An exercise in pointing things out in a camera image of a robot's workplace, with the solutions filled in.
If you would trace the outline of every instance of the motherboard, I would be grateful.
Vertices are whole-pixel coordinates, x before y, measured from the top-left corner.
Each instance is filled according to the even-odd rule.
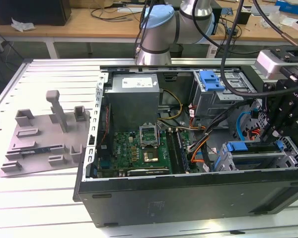
[[[103,177],[179,174],[187,171],[189,134],[178,130],[157,130],[140,127],[132,132],[115,132],[113,155],[101,160]]]

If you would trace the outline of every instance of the green circuit board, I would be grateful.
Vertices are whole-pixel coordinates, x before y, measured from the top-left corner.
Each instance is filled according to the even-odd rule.
[[[189,135],[186,131],[180,133],[182,137],[182,143],[186,146],[189,143]],[[144,140],[153,140],[154,134],[144,133]],[[159,146],[156,148],[158,152],[158,161],[145,162],[144,156],[146,149],[143,149],[140,145],[140,133],[134,132],[116,132],[114,136],[114,158],[112,160],[112,166],[114,169],[145,169],[145,168],[160,168],[169,169],[172,174],[171,162],[169,151],[166,141],[166,132],[164,130],[159,131]]]

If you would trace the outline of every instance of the open computer tower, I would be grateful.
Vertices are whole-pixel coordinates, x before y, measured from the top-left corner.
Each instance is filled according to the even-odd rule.
[[[262,88],[250,66],[225,74],[239,90]],[[262,100],[230,111],[192,160],[203,126],[244,101],[219,75],[217,66],[101,67],[75,186],[97,227],[275,214],[298,199],[298,147],[282,136],[260,143]]]

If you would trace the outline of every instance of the metal table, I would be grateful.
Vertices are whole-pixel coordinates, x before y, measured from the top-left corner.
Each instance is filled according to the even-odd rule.
[[[220,59],[173,63],[220,65]],[[227,60],[227,65],[253,63],[253,59]],[[65,111],[77,105],[90,110],[100,65],[133,64],[132,59],[41,59],[22,64],[0,95],[0,166],[18,109],[29,108],[34,115],[51,113],[45,93],[58,89]],[[76,172],[74,168],[0,178],[0,237],[222,237],[236,230],[245,232],[239,238],[298,237],[298,201],[277,215],[97,229],[84,205],[72,201]]]

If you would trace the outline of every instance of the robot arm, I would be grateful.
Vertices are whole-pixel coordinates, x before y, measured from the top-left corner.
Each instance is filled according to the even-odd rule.
[[[263,91],[290,89],[298,86],[298,46],[273,47],[259,53],[255,66],[268,79],[277,83],[263,84]],[[271,142],[280,136],[298,135],[298,92],[263,99],[266,122],[261,140]]]
[[[210,35],[214,27],[211,0],[199,0],[195,16],[200,28]],[[155,5],[150,13],[142,44],[136,50],[137,65],[171,64],[170,44],[193,44],[204,41],[194,25],[194,0],[185,0],[179,11],[169,5]]]

